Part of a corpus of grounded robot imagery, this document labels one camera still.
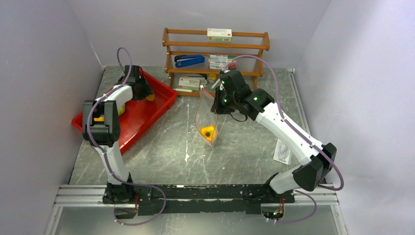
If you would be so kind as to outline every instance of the wire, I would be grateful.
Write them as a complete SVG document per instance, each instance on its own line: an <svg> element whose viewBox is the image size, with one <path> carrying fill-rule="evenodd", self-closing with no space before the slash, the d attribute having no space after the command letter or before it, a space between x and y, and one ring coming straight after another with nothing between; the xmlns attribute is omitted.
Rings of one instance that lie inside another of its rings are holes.
<svg viewBox="0 0 415 235"><path fill-rule="evenodd" d="M344 179L343 179L343 175L341 174L341 172L340 172L340 170L339 170L339 168L336 166L336 164L334 164L334 162L327 156L327 154L326 153L324 153L321 149L319 149L318 148L318 146L316 146L315 144L313 144L313 142L311 141L311 140L309 140L305 135L303 135L289 120L287 120L287 119L285 119L284 118L284 112L282 111L282 109L281 109L281 101L280 101L280 99L279 99L279 85L278 85L278 78L277 78L277 75L275 74L275 72L274 72L274 70L271 68L271 65L270 64L268 64L268 62L266 62L265 60L263 60L262 58L259 58L259 57L257 57L257 56L254 56L254 55L240 55L240 56L236 56L235 58L233 58L231 61L229 61L226 65L225 65L225 67L223 67L223 69L222 69L222 71L226 71L226 69L228 68L228 66L233 62L233 61L235 61L235 60L237 60L237 59L239 59L239 58L243 58L243 57L249 57L249 58L254 58L254 59L257 59L257 60L259 60L259 61L261 61L262 63L264 63L267 67L268 67L268 69L271 71L271 73L272 73L272 75L273 75L273 77L274 77L274 80L275 80L275 102L277 103L277 107L278 107L278 112L279 112L279 114L281 115L281 118L284 120L284 122L285 123L287 123L287 125L294 131L294 132L296 132L299 136L301 136L301 138L303 138L310 146L312 146L314 149L316 149L328 162L329 162L329 164L334 168L334 170L336 171L336 173L337 173L337 175L339 176L339 179L340 179L340 186L338 187L338 188L335 188L335 187L327 187L327 186L324 186L324 185L319 185L320 187L322 187L322 188L325 188L325 189L329 189L329 190L333 190L333 191L340 191L340 190L342 190L343 189L343 187L344 187L344 185L345 185L345 182L344 182ZM307 194L307 193L304 193L304 192L301 192L301 191L297 191L297 190L294 190L294 191L296 191L296 192L298 192L298 193L301 193L301 194L303 194L303 195L305 195L305 196L307 196L307 197L309 197L312 201L313 201L313 203L314 203L314 210L313 210L313 212L311 213L311 214L309 214L308 216L306 216L306 217L304 217L304 218L302 218L302 219L297 219L297 220L292 220L292 221L278 221L279 223L287 223L287 222L290 222L290 223L295 223L295 222L300 222L300 221L303 221L303 220L306 220L306 219L308 219L308 218L310 218L311 216L313 216L314 215L314 213L316 212L316 210L317 210L317 203L316 203L316 201L314 200L314 198L312 198L309 194Z"/></svg>
<svg viewBox="0 0 415 235"><path fill-rule="evenodd" d="M238 121L238 122L245 122L246 120L248 120L248 116L245 115L245 120L238 120L236 118L233 117L232 113L229 113L231 115L231 117L233 118L233 120Z"/></svg>
<svg viewBox="0 0 415 235"><path fill-rule="evenodd" d="M92 120L92 114L93 114L94 110L97 108L98 104L99 104L99 103L101 103L101 102L102 102L102 101L103 101L106 97L108 97L109 95L111 95L112 93L114 93L115 91L117 91L118 89L120 89L120 88L122 88L123 86L125 86L125 83L127 82L128 78L130 77L130 74L131 74L131 67L133 66L133 60L131 59L131 55L130 55L130 53L128 52L128 50L127 50L126 48L124 48L124 47L120 47L120 48L118 48L118 50L117 50L117 60L118 60L118 64L119 64L119 66L120 66L120 68L121 68L121 69L122 69L122 64L121 64L121 62L120 62L120 60L119 60L119 51L120 51L120 50L124 50L124 51L127 53L128 58L130 59L130 67L129 67L129 69L128 69L127 75L125 76L125 79L124 79L124 81L121 83L121 85L116 86L115 88L113 88L112 90L110 90L109 92L107 92L105 95L103 95L102 97L98 98L98 99L96 100L96 102L93 104L93 106L92 106L92 108L91 108L91 111L90 111L90 113L88 114L88 119L87 119L87 133L88 133L88 136L89 136L89 138L90 138L91 143L92 143L95 147L97 147L99 150L101 150L101 151L102 151L102 153L103 153L103 155L104 155L105 165L107 166L107 169L108 169L109 173L111 174L111 176L113 176L113 177L114 177L114 179L116 179L116 180L118 180L118 181L120 181L121 183L126 184L126 185L131 185L131 186L136 186L136 187L147 187L147 188L154 188L154 189L156 189L157 191L159 191L159 192L162 194L162 196L163 196L163 206L161 207L161 210L160 210L160 211L159 211L156 215L154 215L153 217L151 217L150 219L148 219L148 220L146 220L146 221L144 221L144 222L140 222L140 223L123 223L123 222L119 221L119 220L116 218L116 214L115 214L115 210L114 210L114 221L115 221L116 223L121 224L121 225L126 225L126 226L136 226L136 225L142 225L142 224L146 224L146 223L148 223L148 222L150 222L150 221L153 221L154 219L156 219L157 217L159 217L159 216L161 215L161 213L163 212L164 208L166 207L166 202L167 202L166 194L163 192L163 190L161 190L161 188L159 188L159 187L157 187L157 186L154 186L154 185L130 183L130 182L127 182L127 181L124 181L124 180L120 179L120 178L119 178L119 177L118 177L118 176L114 173L114 171L112 170L112 168L111 168L111 166L110 166L110 162L108 161L107 151L106 151L103 147L101 147L101 146L100 146L100 145L99 145L99 144L95 141L95 139L93 138L92 132L91 132L91 120Z"/></svg>

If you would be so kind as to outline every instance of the plastic bag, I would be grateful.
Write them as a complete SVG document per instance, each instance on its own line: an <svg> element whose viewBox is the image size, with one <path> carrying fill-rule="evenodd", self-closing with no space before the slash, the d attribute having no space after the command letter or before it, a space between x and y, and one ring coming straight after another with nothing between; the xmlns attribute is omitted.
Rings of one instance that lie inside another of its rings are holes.
<svg viewBox="0 0 415 235"><path fill-rule="evenodd" d="M219 115L210 111L215 98L207 92L204 87L200 86L200 103L196 110L195 126L202 138L213 146L217 139L218 130L216 124L218 123Z"/></svg>

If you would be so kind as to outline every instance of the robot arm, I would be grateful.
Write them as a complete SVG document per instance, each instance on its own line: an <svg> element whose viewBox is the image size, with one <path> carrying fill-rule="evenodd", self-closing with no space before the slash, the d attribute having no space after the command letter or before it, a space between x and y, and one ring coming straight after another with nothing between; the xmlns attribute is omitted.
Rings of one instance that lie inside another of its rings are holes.
<svg viewBox="0 0 415 235"><path fill-rule="evenodd" d="M129 70L129 66L125 67L125 74ZM121 86L122 77L113 89ZM125 86L120 87L116 92L106 97L97 107L91 120L91 131L95 141L99 146L106 150L108 155L108 161L117 176L124 180L129 181L130 173L126 168L119 149L119 137L120 137L120 122L118 117L118 108L122 107L126 102L142 99L153 99L153 92L145 81L144 76L140 74L139 66L133 66L131 70L131 76L128 78ZM96 100L86 100L83 106L83 137L85 140L91 142L88 133L86 131L88 113ZM95 147L99 153L102 161L105 163L104 153ZM108 183L112 185L120 185L121 182L116 180L104 164L108 175Z"/></svg>
<svg viewBox="0 0 415 235"><path fill-rule="evenodd" d="M274 133L294 153L300 163L291 170L276 174L270 181L270 187L278 194L295 188L313 191L331 170L331 166L285 120L289 120L331 160L335 158L336 147L331 143L323 145L303 131L286 114L282 119L274 99L262 89L252 92L239 71L231 70L221 75L220 81L221 86L216 90L211 111L217 114L230 114L238 110L241 114L249 116Z"/></svg>

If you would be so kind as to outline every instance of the medicine box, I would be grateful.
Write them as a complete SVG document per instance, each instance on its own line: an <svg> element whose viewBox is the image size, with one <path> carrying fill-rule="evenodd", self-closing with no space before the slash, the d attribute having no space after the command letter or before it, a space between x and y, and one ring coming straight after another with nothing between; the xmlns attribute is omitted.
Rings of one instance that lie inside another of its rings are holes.
<svg viewBox="0 0 415 235"><path fill-rule="evenodd" d="M208 28L207 40L212 42L230 43L232 41L232 30L224 28Z"/></svg>
<svg viewBox="0 0 415 235"><path fill-rule="evenodd" d="M180 80L179 80L179 88L180 89L198 91L199 90L199 84L200 84L199 79L180 77Z"/></svg>

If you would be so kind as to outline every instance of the white paper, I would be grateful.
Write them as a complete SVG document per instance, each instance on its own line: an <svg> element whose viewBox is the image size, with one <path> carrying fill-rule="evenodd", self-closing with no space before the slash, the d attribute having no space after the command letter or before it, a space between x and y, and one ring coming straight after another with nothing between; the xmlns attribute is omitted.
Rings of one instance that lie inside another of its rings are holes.
<svg viewBox="0 0 415 235"><path fill-rule="evenodd" d="M277 140L277 145L275 147L274 160L286 165L290 165L291 163L291 150L279 139Z"/></svg>

